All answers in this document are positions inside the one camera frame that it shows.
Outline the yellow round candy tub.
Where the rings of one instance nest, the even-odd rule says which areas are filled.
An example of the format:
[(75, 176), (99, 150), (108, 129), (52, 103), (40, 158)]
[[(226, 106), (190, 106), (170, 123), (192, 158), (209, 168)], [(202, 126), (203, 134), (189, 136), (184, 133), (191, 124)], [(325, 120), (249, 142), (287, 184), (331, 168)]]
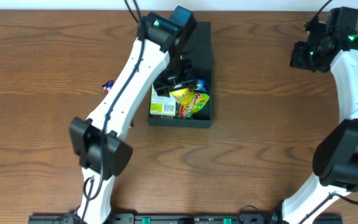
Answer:
[(188, 105), (193, 101), (194, 91), (189, 88), (182, 88), (180, 90), (171, 91), (170, 94), (177, 100), (181, 105)]

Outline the blue Oreo cookie pack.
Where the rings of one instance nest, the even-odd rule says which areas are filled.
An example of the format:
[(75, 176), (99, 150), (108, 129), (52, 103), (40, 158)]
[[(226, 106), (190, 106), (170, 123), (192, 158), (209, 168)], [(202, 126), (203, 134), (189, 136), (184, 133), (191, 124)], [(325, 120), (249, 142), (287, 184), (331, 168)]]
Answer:
[(206, 87), (206, 81), (204, 79), (197, 79), (196, 88), (194, 91), (201, 92), (201, 93), (207, 93), (207, 87)]

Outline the black box with lid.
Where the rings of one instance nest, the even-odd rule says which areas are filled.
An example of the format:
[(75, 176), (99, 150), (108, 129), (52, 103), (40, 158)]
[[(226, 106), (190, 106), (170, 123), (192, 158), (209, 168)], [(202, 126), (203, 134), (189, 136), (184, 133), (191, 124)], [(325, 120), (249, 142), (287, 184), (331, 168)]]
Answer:
[(213, 121), (213, 83), (214, 83), (214, 55), (211, 41), (211, 23), (199, 22), (190, 40), (187, 42), (185, 51), (188, 55), (183, 56), (190, 59), (195, 77), (206, 81), (209, 100), (206, 105), (191, 119), (157, 118), (149, 114), (149, 126), (165, 126), (178, 128), (210, 128)]

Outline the colourful gummy candy bag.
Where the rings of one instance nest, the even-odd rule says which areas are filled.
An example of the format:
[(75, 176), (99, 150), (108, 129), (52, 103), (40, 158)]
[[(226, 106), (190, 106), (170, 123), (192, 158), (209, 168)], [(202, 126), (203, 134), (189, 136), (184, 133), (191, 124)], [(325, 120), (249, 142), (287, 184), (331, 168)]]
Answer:
[(180, 105), (176, 112), (176, 119), (193, 119), (193, 115), (204, 108), (209, 101), (207, 93), (195, 92), (191, 101), (185, 105)]

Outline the green yellow snack box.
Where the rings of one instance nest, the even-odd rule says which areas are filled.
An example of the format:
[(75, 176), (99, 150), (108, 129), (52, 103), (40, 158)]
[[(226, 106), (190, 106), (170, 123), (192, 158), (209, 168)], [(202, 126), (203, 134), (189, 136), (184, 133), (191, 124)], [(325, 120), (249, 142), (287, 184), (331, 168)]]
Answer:
[(168, 96), (158, 96), (154, 87), (151, 88), (150, 110), (151, 115), (175, 116), (176, 99), (169, 93)]

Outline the purple Dairy Milk bar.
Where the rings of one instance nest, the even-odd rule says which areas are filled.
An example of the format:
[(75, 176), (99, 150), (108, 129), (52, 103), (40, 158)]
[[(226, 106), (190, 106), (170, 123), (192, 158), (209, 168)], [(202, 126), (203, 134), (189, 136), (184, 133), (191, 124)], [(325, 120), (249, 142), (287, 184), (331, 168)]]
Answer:
[(111, 88), (113, 87), (113, 85), (114, 85), (114, 81), (109, 80), (105, 84), (103, 84), (101, 87), (103, 88), (103, 91), (105, 92), (105, 94), (108, 94), (111, 91)]

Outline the brown white snack box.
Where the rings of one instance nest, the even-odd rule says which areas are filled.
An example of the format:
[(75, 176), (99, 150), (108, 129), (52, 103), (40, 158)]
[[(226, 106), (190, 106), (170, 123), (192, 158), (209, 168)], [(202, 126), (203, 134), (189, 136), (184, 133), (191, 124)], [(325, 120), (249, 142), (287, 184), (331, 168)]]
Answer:
[(162, 119), (173, 119), (175, 118), (175, 116), (171, 116), (171, 115), (161, 115)]

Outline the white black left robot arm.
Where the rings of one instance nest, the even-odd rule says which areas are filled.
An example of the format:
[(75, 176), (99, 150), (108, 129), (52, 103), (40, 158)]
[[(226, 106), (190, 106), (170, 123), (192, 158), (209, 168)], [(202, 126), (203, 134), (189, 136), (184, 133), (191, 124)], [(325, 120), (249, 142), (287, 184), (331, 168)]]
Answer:
[(104, 223), (108, 219), (114, 179), (133, 153), (124, 140), (149, 88), (154, 86), (159, 95), (167, 96), (196, 86), (190, 60), (181, 58), (196, 26), (193, 12), (181, 6), (169, 18), (154, 12), (140, 16), (138, 36), (112, 88), (86, 119), (72, 120), (71, 142), (84, 178), (74, 223)]

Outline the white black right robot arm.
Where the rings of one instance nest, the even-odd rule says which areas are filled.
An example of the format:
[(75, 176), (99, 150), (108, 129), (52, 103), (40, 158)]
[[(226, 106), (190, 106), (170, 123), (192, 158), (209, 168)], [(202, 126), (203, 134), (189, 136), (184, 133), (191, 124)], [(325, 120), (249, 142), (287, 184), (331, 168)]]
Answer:
[(337, 7), (326, 22), (317, 16), (304, 24), (308, 39), (297, 42), (290, 66), (330, 72), (336, 82), (338, 126), (318, 145), (313, 171), (291, 197), (278, 204), (271, 223), (341, 223), (324, 211), (358, 191), (358, 10)]

